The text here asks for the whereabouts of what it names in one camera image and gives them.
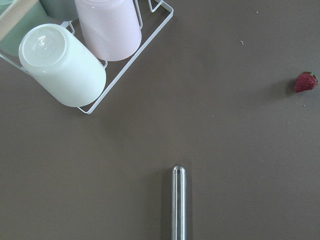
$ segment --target stainless steel rod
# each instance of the stainless steel rod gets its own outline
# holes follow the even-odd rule
[[[186,240],[186,170],[181,165],[172,168],[171,239]]]

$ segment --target cup drying rack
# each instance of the cup drying rack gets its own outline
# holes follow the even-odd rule
[[[139,47],[139,49],[132,55],[130,60],[125,64],[125,66],[120,70],[120,72],[116,75],[116,77],[109,83],[109,85],[104,89],[102,94],[91,104],[90,108],[88,110],[84,110],[83,107],[78,107],[78,109],[85,113],[85,114],[91,114],[96,107],[101,103],[101,101],[105,98],[105,96],[109,93],[109,91],[114,87],[114,85],[117,83],[117,81],[121,78],[121,76],[128,70],[128,68],[131,66],[131,64],[138,58],[138,56],[143,52],[143,50],[149,45],[149,43],[155,38],[155,36],[161,31],[161,29],[169,22],[169,20],[173,17],[174,15],[174,9],[167,4],[163,0],[154,0],[157,4],[156,6],[152,5],[152,0],[147,0],[149,9],[151,13],[154,13],[159,9],[160,7],[164,8],[166,11],[169,12],[168,16],[162,21],[162,23],[154,30],[154,32],[147,38],[147,40]],[[138,0],[134,0],[135,7],[136,7],[136,12],[140,24],[140,29],[142,30],[143,28],[143,20],[142,20],[142,15],[141,11],[139,8],[139,3]],[[72,25],[72,21],[64,21],[61,24],[62,27],[67,28],[68,26],[70,27],[72,34],[75,34],[75,29]],[[2,52],[0,52],[0,58],[4,59],[11,65],[15,66],[17,69],[25,72],[26,74],[29,75],[29,73],[20,65],[20,63],[15,62],[12,60],[10,57],[6,56]],[[104,63],[104,68],[107,68],[108,62],[106,61]]]

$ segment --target pink cup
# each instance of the pink cup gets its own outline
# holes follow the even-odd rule
[[[87,48],[99,59],[120,61],[141,44],[133,0],[75,0]]]

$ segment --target metal rod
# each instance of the metal rod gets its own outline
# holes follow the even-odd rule
[[[157,4],[154,8],[152,8],[151,0],[148,0],[148,2],[149,2],[150,11],[151,11],[152,13],[154,13],[154,12],[161,6],[163,0],[158,0],[158,1],[156,1],[156,2],[158,2],[158,4]]]
[[[74,26],[72,25],[72,21],[68,21],[68,23],[69,23],[69,26],[70,26],[71,31],[72,31],[71,34],[72,34],[72,35],[75,35],[76,31],[75,31]]]
[[[186,170],[181,165],[172,168],[171,240],[186,240]]]
[[[142,22],[142,17],[141,17],[141,12],[140,12],[138,0],[135,0],[135,7],[136,7],[136,12],[138,13],[138,19],[139,19],[140,30],[141,30],[144,26],[144,23]]]
[[[108,66],[108,61],[104,61],[104,65],[103,65],[103,68],[106,69]]]

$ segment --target gray cup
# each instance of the gray cup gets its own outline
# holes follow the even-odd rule
[[[56,20],[72,21],[78,18],[75,0],[40,0],[46,14]]]

